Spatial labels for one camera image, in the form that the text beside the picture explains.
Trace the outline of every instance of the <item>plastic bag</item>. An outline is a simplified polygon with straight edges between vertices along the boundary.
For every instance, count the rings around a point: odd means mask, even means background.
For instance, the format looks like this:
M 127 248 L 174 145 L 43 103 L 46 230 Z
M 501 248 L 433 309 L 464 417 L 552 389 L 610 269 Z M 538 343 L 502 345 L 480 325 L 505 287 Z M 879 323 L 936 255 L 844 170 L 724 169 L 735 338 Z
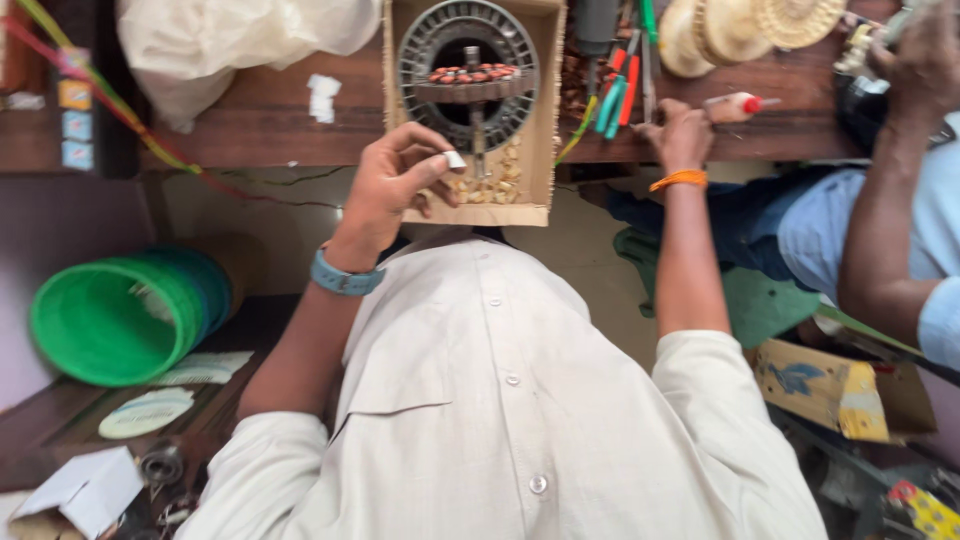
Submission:
M 189 133 L 236 69 L 283 69 L 314 51 L 349 55 L 380 23 L 382 0 L 121 0 L 117 33 L 160 118 Z

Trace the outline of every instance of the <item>glue bottle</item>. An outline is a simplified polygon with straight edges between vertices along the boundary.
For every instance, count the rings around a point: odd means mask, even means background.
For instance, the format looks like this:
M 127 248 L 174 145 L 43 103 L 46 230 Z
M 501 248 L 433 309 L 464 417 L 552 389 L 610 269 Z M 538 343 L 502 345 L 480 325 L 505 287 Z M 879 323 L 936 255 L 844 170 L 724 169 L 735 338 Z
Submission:
M 779 103 L 779 99 L 762 99 L 747 92 L 736 92 L 720 97 L 711 97 L 704 102 L 704 110 L 710 122 L 726 124 L 746 122 L 761 110 Z

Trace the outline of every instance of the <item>green plastic chair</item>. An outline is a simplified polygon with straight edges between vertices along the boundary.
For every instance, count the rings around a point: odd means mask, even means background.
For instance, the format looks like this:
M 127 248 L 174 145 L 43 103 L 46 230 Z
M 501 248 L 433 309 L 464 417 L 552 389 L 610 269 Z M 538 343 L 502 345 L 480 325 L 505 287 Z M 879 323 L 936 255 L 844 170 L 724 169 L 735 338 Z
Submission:
M 649 299 L 640 305 L 640 313 L 653 318 L 660 244 L 628 227 L 613 238 L 613 248 L 639 272 Z M 797 326 L 820 306 L 820 295 L 802 291 L 792 282 L 775 282 L 756 270 L 734 266 L 721 269 L 721 278 L 733 337 L 744 349 Z

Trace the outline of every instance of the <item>floor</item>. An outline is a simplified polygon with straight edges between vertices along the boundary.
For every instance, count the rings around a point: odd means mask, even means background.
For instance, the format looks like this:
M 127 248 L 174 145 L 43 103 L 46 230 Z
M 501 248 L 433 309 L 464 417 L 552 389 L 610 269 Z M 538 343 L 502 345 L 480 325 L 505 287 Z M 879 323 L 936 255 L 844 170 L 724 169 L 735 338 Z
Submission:
M 295 186 L 264 185 L 238 180 L 244 189 L 287 200 L 314 200 L 343 204 L 353 168 L 329 178 Z M 739 161 L 710 163 L 710 179 L 742 183 L 769 174 L 772 163 Z M 298 175 L 323 169 L 275 169 L 258 171 L 258 180 L 289 181 Z M 641 196 L 645 186 L 657 179 L 655 169 L 643 170 L 637 178 L 610 182 L 618 189 Z M 338 210 L 317 207 L 282 207 L 250 204 L 215 192 L 189 175 L 163 185 L 170 225 L 176 237 L 222 232 L 251 233 L 269 246 L 270 275 L 254 294 L 300 292 L 308 279 L 313 253 L 333 233 Z M 581 200 L 577 193 L 559 187 L 554 191 L 550 226 L 512 227 L 505 232 L 517 248 L 538 258 L 567 280 L 590 309 L 593 324 L 644 369 L 653 368 L 657 325 L 640 315 L 638 306 L 646 292 L 634 266 L 613 251 L 613 236 L 627 227 L 604 210 Z

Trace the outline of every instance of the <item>hand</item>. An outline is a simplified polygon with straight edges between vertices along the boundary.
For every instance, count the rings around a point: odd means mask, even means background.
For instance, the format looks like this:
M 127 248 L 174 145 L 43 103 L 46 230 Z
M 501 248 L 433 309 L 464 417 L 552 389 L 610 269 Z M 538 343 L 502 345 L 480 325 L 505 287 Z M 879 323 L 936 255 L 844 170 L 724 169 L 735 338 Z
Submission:
M 674 99 L 660 101 L 660 110 L 666 116 L 663 127 L 640 124 L 634 132 L 654 145 L 667 175 L 682 169 L 703 168 L 713 145 L 713 129 L 707 113 L 702 109 L 692 110 L 686 103 Z
M 403 124 L 364 148 L 344 218 L 325 244 L 326 261 L 344 272 L 370 272 L 380 252 L 394 243 L 406 209 L 430 217 L 421 189 L 429 188 L 456 208 L 456 195 L 441 180 L 449 165 L 439 155 L 453 149 L 442 135 L 416 122 Z
M 957 0 L 934 2 L 917 8 L 895 56 L 878 37 L 872 47 L 873 60 L 890 81 L 890 118 L 931 132 L 960 106 Z

